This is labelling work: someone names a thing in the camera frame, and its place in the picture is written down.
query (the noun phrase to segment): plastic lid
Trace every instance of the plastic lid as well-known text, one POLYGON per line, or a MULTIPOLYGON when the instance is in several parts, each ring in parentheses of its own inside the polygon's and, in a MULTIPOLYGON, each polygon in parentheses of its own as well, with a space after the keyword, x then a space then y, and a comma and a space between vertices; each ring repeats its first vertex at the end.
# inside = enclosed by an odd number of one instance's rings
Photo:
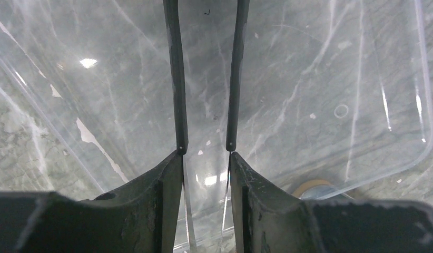
MULTIPOLYGON (((236 8, 179 6, 185 162, 194 230, 208 246, 222 229, 236 8)), ((323 197, 414 166, 433 145, 421 15, 416 0, 251 1, 237 151, 289 193, 329 181, 323 197)), ((162 2, 0 4, 0 64, 104 192, 175 149, 164 20, 162 2)))

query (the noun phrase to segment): black plastic bracket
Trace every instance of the black plastic bracket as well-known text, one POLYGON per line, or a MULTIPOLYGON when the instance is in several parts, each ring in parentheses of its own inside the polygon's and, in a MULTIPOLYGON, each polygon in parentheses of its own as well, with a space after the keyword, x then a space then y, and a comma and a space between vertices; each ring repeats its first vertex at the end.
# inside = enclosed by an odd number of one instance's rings
POLYGON ((56 192, 0 192, 0 252, 168 252, 173 250, 182 156, 94 200, 56 192))
POLYGON ((433 208, 414 201, 301 201, 230 156, 237 252, 433 252, 433 208))

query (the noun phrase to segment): black metal bracket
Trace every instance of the black metal bracket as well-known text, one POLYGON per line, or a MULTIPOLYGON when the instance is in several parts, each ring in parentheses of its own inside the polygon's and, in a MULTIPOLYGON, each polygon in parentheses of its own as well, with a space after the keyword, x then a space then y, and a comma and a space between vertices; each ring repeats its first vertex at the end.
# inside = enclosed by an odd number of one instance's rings
POLYGON ((0 252, 172 252, 182 187, 176 152, 94 200, 0 192, 0 252))

